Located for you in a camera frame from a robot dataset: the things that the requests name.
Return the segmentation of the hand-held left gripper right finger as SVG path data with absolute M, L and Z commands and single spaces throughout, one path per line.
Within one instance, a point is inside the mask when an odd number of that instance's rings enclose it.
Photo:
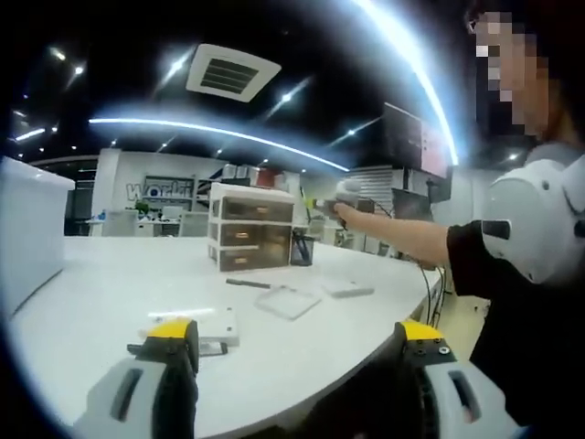
M 392 427 L 399 438 L 516 438 L 504 393 L 458 360 L 441 332 L 398 322 L 392 335 Z

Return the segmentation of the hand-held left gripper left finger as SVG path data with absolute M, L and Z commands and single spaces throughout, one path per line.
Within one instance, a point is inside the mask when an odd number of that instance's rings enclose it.
M 90 389 L 85 412 L 72 426 L 76 438 L 193 438 L 197 412 L 197 322 L 170 320 Z

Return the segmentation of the person's right hand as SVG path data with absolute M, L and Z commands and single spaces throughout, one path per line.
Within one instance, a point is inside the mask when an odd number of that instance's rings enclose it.
M 352 214 L 354 213 L 354 208 L 350 205 L 347 205 L 344 202 L 336 202 L 334 205 L 334 213 L 338 219 L 338 222 L 342 226 L 344 230 L 347 229 L 347 221 L 351 219 Z

